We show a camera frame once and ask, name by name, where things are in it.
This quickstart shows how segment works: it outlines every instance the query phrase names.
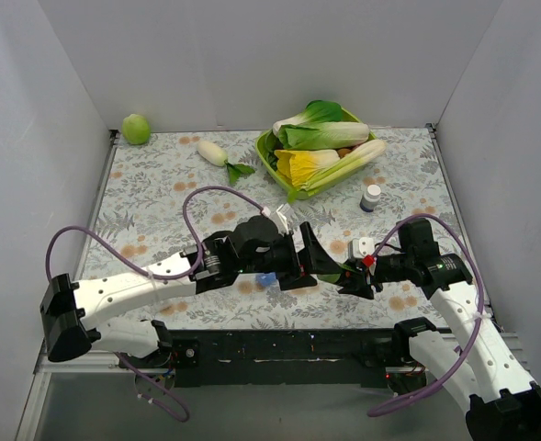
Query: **green basket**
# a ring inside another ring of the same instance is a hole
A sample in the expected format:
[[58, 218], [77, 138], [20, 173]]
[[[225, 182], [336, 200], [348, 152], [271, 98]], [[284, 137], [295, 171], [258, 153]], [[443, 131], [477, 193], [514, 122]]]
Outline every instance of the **green basket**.
[[[342, 121], [348, 121], [348, 122], [362, 122], [360, 121], [360, 119], [358, 119], [355, 115], [353, 115], [352, 113], [350, 113], [349, 111], [345, 110], [344, 108], [342, 109], [342, 111], [344, 112], [344, 116], [342, 117]], [[268, 170], [268, 173], [274, 178], [274, 180], [276, 181], [277, 184], [279, 184], [287, 193], [288, 193], [288, 202], [292, 202], [294, 201], [295, 199], [300, 199], [300, 200], [304, 200], [304, 199], [308, 199], [310, 198], [311, 196], [315, 196], [315, 195], [318, 195], [320, 194], [321, 192], [339, 184], [340, 182], [344, 181], [345, 179], [347, 179], [348, 177], [350, 177], [351, 175], [353, 175], [354, 173], [358, 172], [359, 170], [361, 170], [362, 168], [364, 168], [364, 166], [360, 166], [354, 170], [350, 170], [348, 173], [346, 173], [345, 175], [342, 175], [340, 177], [338, 177], [337, 179], [335, 179], [333, 182], [330, 182], [329, 184], [325, 185], [325, 186], [322, 186], [322, 187], [319, 187], [319, 188], [315, 188], [311, 191], [306, 191], [306, 190], [296, 190], [292, 185], [290, 185], [287, 181], [285, 181], [282, 177], [280, 177], [277, 173], [276, 173], [276, 170], [274, 170], [270, 164], [267, 162], [267, 160], [265, 159], [265, 156], [263, 154], [263, 151], [262, 151], [262, 148], [263, 146], [265, 145], [265, 141], [266, 141], [266, 137], [272, 133], [271, 130], [268, 130], [268, 131], [265, 131], [264, 133], [262, 133], [260, 135], [260, 137], [256, 140], [255, 142], [255, 151], [258, 153], [258, 156], [260, 156], [260, 159], [262, 160], [262, 164], [264, 164], [264, 166], [266, 167], [266, 170]], [[369, 141], [372, 141], [372, 140], [375, 140], [377, 137], [374, 135], [374, 133], [371, 131], [370, 132], [370, 135], [368, 136], [368, 140]]]

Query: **floral tablecloth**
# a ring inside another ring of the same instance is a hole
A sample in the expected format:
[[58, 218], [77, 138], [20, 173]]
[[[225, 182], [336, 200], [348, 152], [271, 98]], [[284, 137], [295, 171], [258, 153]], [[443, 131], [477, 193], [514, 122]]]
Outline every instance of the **floral tablecloth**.
[[[459, 229], [456, 215], [426, 129], [377, 129], [389, 147], [386, 153], [342, 184], [293, 209], [299, 221], [309, 221], [323, 247], [336, 260], [346, 258], [347, 242], [371, 236], [377, 241], [412, 213], [440, 216]], [[96, 231], [134, 263], [146, 266], [191, 243], [181, 215], [182, 202], [194, 188], [227, 185], [224, 168], [207, 163], [197, 153], [197, 141], [216, 142], [230, 161], [249, 164], [256, 173], [235, 186], [274, 209], [286, 202], [254, 151], [259, 131], [155, 133], [149, 144], [137, 147], [124, 140], [117, 151], [95, 225]], [[383, 191], [373, 213], [359, 206], [363, 188], [376, 183]], [[232, 230], [255, 209], [230, 194], [201, 194], [190, 213], [201, 237]], [[456, 251], [448, 234], [434, 225], [444, 252]], [[112, 255], [92, 243], [85, 257], [83, 278], [126, 271]], [[157, 319], [171, 329], [309, 329], [389, 328], [400, 320], [426, 316], [438, 326], [444, 320], [420, 290], [409, 283], [387, 285], [374, 300], [338, 294], [325, 283], [315, 288], [281, 292], [277, 284], [263, 288], [253, 275], [241, 275], [232, 287], [191, 298], [169, 300], [130, 311], [127, 317]]]

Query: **bottle cap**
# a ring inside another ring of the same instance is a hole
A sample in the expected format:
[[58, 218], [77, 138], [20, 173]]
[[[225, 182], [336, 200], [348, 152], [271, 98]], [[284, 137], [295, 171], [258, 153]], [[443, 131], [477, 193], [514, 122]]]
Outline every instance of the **bottle cap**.
[[364, 200], [369, 202], [378, 202], [378, 200], [380, 199], [380, 193], [382, 193], [382, 190], [379, 186], [368, 186], [368, 188], [364, 192]]
[[380, 196], [380, 193], [382, 193], [382, 190], [376, 184], [372, 184], [371, 186], [368, 186], [368, 188], [366, 189], [366, 192], [368, 195], [372, 196], [373, 198], [376, 198]]

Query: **green leaf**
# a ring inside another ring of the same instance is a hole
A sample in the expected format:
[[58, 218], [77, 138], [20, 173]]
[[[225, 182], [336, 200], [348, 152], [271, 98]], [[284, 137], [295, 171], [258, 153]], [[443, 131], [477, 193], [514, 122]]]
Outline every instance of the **green leaf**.
[[295, 133], [308, 133], [308, 136], [313, 136], [315, 135], [315, 133], [313, 132], [318, 132], [317, 129], [306, 126], [295, 126], [293, 124], [285, 124], [283, 126], [280, 126], [280, 130], [278, 131], [278, 139], [280, 140], [280, 143], [284, 146], [285, 150], [292, 148], [290, 143], [288, 142], [288, 134], [290, 133], [290, 130], [294, 130]]
[[255, 172], [255, 168], [245, 164], [226, 163], [225, 166], [230, 176], [230, 186], [233, 186], [240, 177], [251, 175]]
[[242, 175], [251, 175], [255, 172], [255, 168], [246, 164], [233, 164], [233, 166], [242, 172]]
[[278, 162], [278, 158], [276, 158], [276, 155], [274, 154], [277, 144], [278, 138], [274, 136], [272, 131], [270, 131], [265, 135], [260, 147], [260, 152], [262, 153], [265, 161], [269, 163], [274, 170], [276, 170], [276, 163]]
[[357, 269], [355, 269], [354, 267], [349, 266], [347, 264], [337, 264], [337, 265], [339, 265], [340, 268], [343, 269], [344, 271], [352, 271], [353, 273], [359, 273], [360, 272]]
[[337, 281], [340, 279], [339, 274], [318, 274], [315, 276], [318, 278], [321, 282], [331, 283], [332, 285], [335, 285]]
[[302, 114], [305, 116], [306, 122], [341, 121], [344, 115], [339, 104], [321, 99], [311, 101]]

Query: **bok choy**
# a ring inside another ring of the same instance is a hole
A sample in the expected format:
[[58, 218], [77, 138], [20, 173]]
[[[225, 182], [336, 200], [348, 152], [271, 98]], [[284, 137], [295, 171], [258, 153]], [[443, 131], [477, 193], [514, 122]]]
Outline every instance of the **bok choy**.
[[312, 190], [325, 186], [339, 177], [354, 172], [356, 169], [368, 164], [379, 157], [387, 149], [387, 144], [382, 140], [372, 140], [356, 147], [351, 153], [337, 161], [331, 167], [320, 171], [301, 187]]
[[317, 152], [276, 150], [276, 168], [290, 179], [294, 188], [301, 188], [313, 176], [336, 164], [340, 157], [335, 150]]
[[341, 149], [361, 144], [369, 135], [370, 128], [361, 122], [288, 124], [278, 131], [278, 139], [285, 150]]
[[332, 101], [311, 101], [304, 111], [288, 119], [277, 121], [272, 126], [272, 132], [278, 136], [281, 126], [308, 124], [310, 122], [341, 121], [342, 107]]

